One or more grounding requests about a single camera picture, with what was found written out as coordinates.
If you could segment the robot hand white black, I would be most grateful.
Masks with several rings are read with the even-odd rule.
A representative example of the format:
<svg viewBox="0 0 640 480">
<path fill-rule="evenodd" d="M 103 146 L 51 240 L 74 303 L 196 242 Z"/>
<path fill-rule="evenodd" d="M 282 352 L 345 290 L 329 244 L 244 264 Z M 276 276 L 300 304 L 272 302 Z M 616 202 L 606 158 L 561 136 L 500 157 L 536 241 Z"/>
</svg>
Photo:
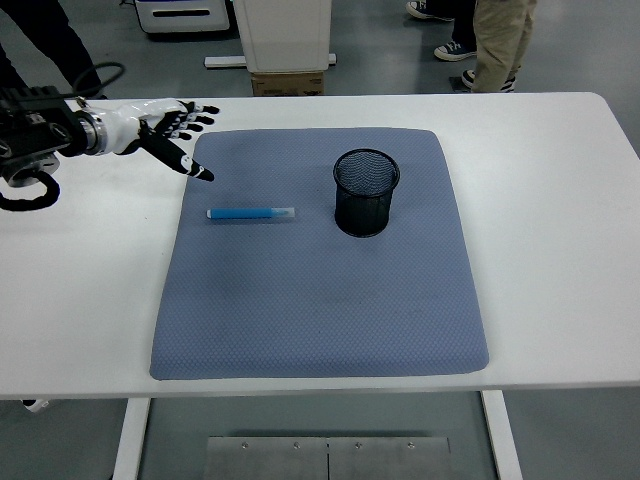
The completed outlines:
<svg viewBox="0 0 640 480">
<path fill-rule="evenodd" d="M 196 162 L 178 140 L 215 123 L 215 106 L 173 98 L 135 101 L 99 115 L 106 131 L 106 153 L 128 155 L 138 149 L 151 154 L 171 170 L 211 182 L 214 174 Z"/>
</svg>

